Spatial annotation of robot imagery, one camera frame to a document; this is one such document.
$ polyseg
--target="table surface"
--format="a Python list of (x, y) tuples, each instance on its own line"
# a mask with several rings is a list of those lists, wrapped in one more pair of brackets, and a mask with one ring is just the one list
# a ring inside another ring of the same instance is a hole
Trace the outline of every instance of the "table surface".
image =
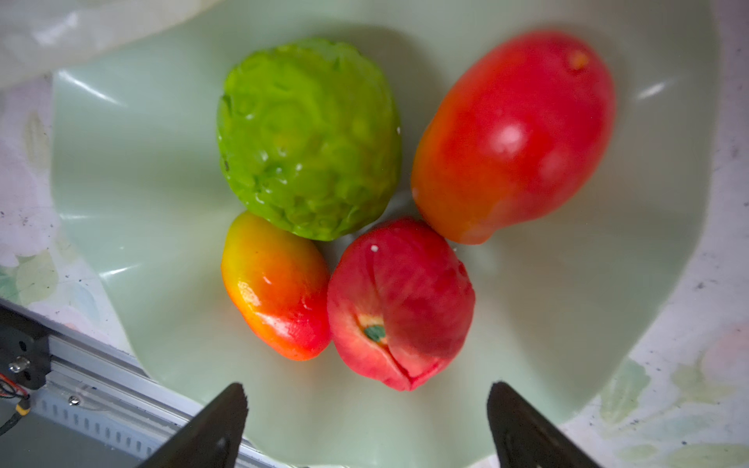
[[(749, 467), (749, 1), (712, 4), (722, 87), (703, 237), (616, 376), (562, 426), (607, 468)], [(48, 76), (0, 93), (0, 297), (130, 352), (52, 207), (51, 95)]]

